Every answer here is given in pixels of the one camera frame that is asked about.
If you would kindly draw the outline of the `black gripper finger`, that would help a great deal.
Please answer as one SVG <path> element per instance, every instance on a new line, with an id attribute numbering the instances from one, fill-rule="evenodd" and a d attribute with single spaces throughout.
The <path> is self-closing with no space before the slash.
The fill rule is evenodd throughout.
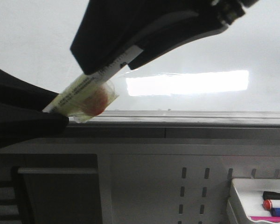
<path id="1" fill-rule="evenodd" d="M 131 46 L 136 69 L 186 43 L 224 32 L 245 14 L 239 0 L 91 0 L 70 50 L 89 75 Z"/>
<path id="2" fill-rule="evenodd" d="M 61 133 L 69 123 L 68 117 L 43 112 L 56 96 L 0 69 L 0 149 Z"/>

